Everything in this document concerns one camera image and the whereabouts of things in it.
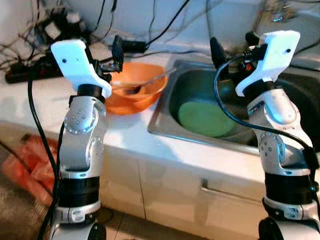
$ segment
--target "sink basin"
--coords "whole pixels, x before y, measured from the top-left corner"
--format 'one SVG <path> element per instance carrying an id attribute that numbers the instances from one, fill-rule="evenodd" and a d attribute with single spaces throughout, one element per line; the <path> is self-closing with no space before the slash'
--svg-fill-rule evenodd
<path id="1" fill-rule="evenodd" d="M 236 123 L 235 127 L 219 137 L 208 137 L 192 132 L 179 121 L 178 111 L 187 102 L 217 105 L 213 95 L 214 67 L 210 64 L 178 60 L 177 71 L 169 75 L 164 90 L 148 126 L 153 134 L 215 145 L 236 151 L 259 154 L 254 132 Z M 301 113 L 301 125 L 310 136 L 316 150 L 320 151 L 320 79 L 305 74 L 283 73 L 275 82 L 282 86 Z M 236 95 L 231 80 L 219 83 L 220 96 L 228 109 L 244 121 L 249 119 L 245 98 Z"/>

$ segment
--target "white cabinet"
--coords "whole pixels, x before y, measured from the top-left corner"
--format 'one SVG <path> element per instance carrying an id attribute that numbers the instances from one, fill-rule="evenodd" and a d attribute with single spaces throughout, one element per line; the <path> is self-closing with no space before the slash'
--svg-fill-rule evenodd
<path id="1" fill-rule="evenodd" d="M 138 162 L 148 220 L 209 239 L 257 239 L 259 221 L 267 217 L 263 184 L 172 160 Z"/>
<path id="2" fill-rule="evenodd" d="M 99 196 L 104 207 L 145 218 L 138 160 L 134 154 L 104 146 Z"/>

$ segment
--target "drawer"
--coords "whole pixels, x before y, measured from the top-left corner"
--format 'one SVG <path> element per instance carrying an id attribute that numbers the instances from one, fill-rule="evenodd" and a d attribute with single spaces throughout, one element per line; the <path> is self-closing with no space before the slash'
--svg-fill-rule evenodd
<path id="1" fill-rule="evenodd" d="M 261 184 L 165 159 L 140 159 L 139 170 L 148 220 L 209 239 L 257 239 L 267 217 Z"/>

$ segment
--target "orange bag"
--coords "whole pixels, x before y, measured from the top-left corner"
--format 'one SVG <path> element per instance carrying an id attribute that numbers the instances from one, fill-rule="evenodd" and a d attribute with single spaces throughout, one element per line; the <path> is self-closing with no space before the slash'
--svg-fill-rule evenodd
<path id="1" fill-rule="evenodd" d="M 57 162 L 57 142 L 48 139 Z M 15 150 L 2 164 L 1 172 L 12 182 L 30 192 L 37 200 L 49 206 L 52 202 L 54 173 L 42 140 L 31 135 L 26 143 Z"/>

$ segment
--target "white countertop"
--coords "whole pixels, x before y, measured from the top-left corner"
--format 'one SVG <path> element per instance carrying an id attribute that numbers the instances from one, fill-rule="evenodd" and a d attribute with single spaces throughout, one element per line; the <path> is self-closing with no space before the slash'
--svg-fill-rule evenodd
<path id="1" fill-rule="evenodd" d="M 98 48 L 91 51 L 95 57 L 95 51 L 98 51 Z M 192 59 L 198 61 L 199 57 L 196 54 L 192 55 Z M 173 61 L 171 54 L 151 55 L 134 60 L 134 62 L 162 65 L 167 69 Z M 69 109 L 69 96 L 74 94 L 75 91 L 63 77 L 33 82 L 34 104 L 45 131 L 59 133 L 61 123 Z M 265 174 L 258 155 L 147 132 L 147 126 L 156 105 L 157 103 L 134 115 L 109 114 L 104 144 L 130 151 L 132 154 L 165 158 L 254 182 L 264 182 Z M 0 106 L 0 122 L 36 127 L 29 108 L 26 82 L 7 84 L 4 73 L 1 73 Z"/>

